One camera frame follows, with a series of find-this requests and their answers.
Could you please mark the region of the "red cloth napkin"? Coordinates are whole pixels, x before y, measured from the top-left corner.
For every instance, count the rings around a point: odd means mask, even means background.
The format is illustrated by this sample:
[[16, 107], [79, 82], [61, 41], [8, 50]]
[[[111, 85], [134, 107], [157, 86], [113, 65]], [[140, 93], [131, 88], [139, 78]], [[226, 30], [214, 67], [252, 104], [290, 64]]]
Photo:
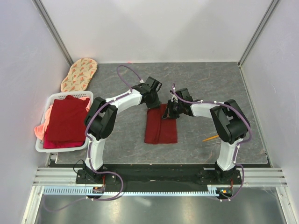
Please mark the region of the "red cloth napkin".
[[167, 104], [159, 108], [148, 109], [144, 142], [146, 144], [176, 144], [178, 142], [175, 119], [163, 119]]

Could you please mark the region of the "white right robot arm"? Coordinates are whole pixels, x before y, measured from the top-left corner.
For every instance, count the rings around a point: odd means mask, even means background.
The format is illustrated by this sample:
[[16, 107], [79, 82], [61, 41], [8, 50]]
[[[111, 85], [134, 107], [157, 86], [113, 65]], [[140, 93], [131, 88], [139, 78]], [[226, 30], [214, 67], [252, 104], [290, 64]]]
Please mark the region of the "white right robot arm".
[[250, 124], [243, 111], [233, 99], [225, 102], [188, 102], [171, 99], [167, 103], [163, 119], [177, 119], [180, 114], [191, 117], [205, 117], [213, 120], [216, 132], [221, 139], [221, 149], [216, 161], [219, 169], [214, 171], [218, 183], [226, 183], [231, 178], [229, 170], [236, 165], [236, 155], [241, 142], [249, 132]]

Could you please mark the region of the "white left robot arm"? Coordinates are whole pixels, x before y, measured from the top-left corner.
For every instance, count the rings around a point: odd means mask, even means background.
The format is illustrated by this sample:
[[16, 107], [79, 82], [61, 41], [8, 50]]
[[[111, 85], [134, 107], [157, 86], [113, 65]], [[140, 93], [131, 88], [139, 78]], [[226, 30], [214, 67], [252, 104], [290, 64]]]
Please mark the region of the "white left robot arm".
[[103, 151], [106, 139], [112, 133], [116, 117], [124, 110], [145, 103], [149, 109], [158, 108], [160, 100], [158, 90], [136, 86], [116, 97], [96, 98], [85, 119], [85, 135], [88, 139], [87, 157], [85, 160], [89, 170], [86, 178], [91, 183], [99, 183], [103, 173]]

